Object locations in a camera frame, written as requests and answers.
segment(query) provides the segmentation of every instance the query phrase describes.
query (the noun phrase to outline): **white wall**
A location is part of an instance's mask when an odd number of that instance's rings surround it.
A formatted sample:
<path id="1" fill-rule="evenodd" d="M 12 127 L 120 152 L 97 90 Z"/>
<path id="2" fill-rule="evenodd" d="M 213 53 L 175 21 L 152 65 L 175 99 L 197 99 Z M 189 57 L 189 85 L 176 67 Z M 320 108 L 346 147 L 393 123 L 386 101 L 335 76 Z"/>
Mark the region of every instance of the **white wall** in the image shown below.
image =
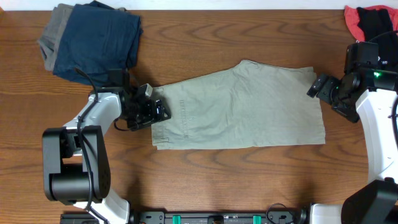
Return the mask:
<path id="1" fill-rule="evenodd" d="M 4 10 L 52 10 L 58 3 L 74 5 L 91 0 L 0 0 Z M 384 4 L 398 8 L 398 0 L 99 0 L 111 7 L 135 10 L 217 9 L 343 9 Z"/>

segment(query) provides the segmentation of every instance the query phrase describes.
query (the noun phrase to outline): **green light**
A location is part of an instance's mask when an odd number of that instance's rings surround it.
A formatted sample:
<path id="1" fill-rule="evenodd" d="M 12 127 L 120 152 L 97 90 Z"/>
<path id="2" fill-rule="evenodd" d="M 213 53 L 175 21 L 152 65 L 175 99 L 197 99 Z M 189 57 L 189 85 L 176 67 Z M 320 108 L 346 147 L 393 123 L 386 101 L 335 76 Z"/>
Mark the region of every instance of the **green light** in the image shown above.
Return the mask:
<path id="1" fill-rule="evenodd" d="M 379 72 L 373 72 L 373 74 L 374 74 L 374 76 L 375 76 L 376 78 L 379 78 L 379 76 L 381 76 L 381 73 L 379 73 Z"/>

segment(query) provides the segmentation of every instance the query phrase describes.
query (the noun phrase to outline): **black cloth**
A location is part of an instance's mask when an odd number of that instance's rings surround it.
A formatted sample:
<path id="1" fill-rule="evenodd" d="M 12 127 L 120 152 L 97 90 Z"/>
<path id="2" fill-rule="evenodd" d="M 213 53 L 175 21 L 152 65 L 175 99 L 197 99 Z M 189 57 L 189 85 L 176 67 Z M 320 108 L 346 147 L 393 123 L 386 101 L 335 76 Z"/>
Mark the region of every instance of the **black cloth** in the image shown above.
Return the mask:
<path id="1" fill-rule="evenodd" d="M 77 4 L 62 35 L 53 74 L 89 85 L 73 70 L 77 67 L 104 86 L 109 83 L 108 71 L 136 65 L 141 33 L 139 16 L 96 1 Z"/>
<path id="2" fill-rule="evenodd" d="M 357 8 L 359 15 L 358 27 L 365 35 L 365 41 L 392 31 L 392 22 L 387 9 L 367 10 Z M 387 34 L 379 37 L 374 43 L 379 44 L 379 69 L 396 72 L 398 70 L 398 36 Z"/>

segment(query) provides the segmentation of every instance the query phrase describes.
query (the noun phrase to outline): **tabletop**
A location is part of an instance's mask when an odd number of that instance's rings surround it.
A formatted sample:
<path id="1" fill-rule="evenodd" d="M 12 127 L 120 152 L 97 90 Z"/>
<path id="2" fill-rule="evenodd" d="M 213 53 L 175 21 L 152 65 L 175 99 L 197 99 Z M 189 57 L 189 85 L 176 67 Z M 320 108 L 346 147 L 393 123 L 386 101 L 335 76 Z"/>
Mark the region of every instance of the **tabletop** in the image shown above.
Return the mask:
<path id="1" fill-rule="evenodd" d="M 341 78 L 354 42 L 343 11 L 131 11 L 142 16 L 140 83 L 162 86 L 225 70 L 241 60 L 314 67 Z M 0 15 L 0 223 L 57 223 L 80 211 L 43 190 L 42 133 L 86 105 L 90 86 L 44 69 L 36 40 L 48 11 Z M 265 211 L 343 203 L 367 183 L 361 123 L 321 102 L 326 144 L 158 151 L 150 128 L 105 135 L 112 188 L 136 210 Z"/>

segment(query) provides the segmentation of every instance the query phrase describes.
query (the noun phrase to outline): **stack of folded cloth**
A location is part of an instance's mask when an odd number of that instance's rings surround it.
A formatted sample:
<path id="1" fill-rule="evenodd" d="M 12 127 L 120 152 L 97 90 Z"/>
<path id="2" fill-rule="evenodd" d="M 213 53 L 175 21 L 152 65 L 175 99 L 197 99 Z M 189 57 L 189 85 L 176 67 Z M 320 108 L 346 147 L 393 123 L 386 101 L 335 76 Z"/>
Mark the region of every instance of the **stack of folded cloth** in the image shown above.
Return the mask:
<path id="1" fill-rule="evenodd" d="M 98 86 L 106 85 L 107 71 L 135 66 L 140 17 L 93 1 L 74 7 L 59 4 L 38 43 L 45 69 L 73 82 L 90 84 L 73 70 L 87 73 Z"/>

